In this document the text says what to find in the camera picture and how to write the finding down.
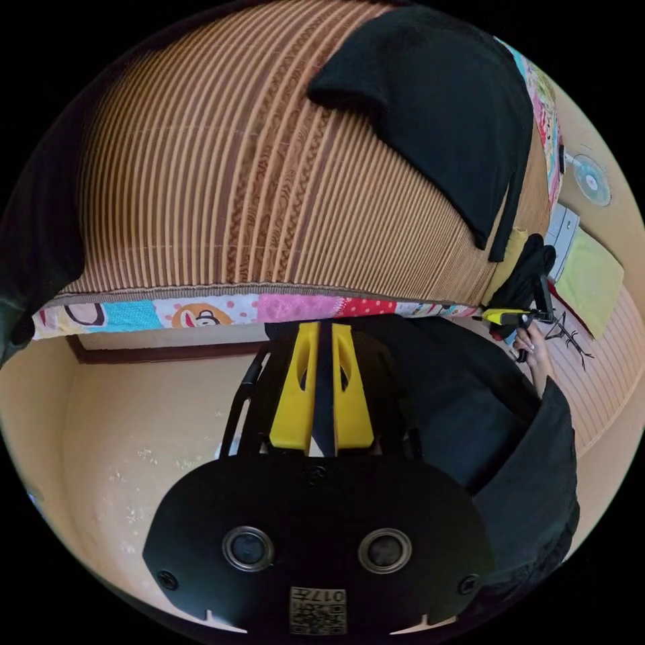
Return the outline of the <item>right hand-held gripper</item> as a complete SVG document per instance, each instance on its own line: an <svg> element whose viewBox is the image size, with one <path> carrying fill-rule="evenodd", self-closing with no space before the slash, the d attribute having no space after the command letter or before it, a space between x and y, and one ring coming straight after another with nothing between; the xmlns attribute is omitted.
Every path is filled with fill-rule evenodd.
<svg viewBox="0 0 645 645"><path fill-rule="evenodd" d="M555 248L538 234L526 240L509 277L496 288L482 320L489 323L489 334L506 341L517 329L533 323L554 324L556 317L548 274L556 260Z"/></svg>

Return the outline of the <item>person's right hand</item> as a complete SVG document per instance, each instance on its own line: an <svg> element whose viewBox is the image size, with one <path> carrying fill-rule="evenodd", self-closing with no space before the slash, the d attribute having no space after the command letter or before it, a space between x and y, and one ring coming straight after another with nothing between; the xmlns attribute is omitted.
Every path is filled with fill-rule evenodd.
<svg viewBox="0 0 645 645"><path fill-rule="evenodd" d="M548 381L555 380L555 372L540 328L532 322L527 329L517 329L513 348L518 358L525 358L533 386L537 394L542 397Z"/></svg>

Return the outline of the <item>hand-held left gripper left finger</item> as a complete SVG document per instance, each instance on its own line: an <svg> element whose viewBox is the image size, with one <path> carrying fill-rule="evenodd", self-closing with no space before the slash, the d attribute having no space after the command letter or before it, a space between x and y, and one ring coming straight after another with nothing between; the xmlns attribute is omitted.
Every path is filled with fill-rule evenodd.
<svg viewBox="0 0 645 645"><path fill-rule="evenodd" d="M319 322L299 325L269 441L276 449L309 449L315 407Z"/></svg>

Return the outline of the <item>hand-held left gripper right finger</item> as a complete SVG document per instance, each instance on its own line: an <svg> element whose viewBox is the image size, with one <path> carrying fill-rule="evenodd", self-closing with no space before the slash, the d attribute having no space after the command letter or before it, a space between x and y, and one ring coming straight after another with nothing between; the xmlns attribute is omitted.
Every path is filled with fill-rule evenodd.
<svg viewBox="0 0 645 645"><path fill-rule="evenodd" d="M351 327L332 325L332 360L335 449L369 449L374 431Z"/></svg>

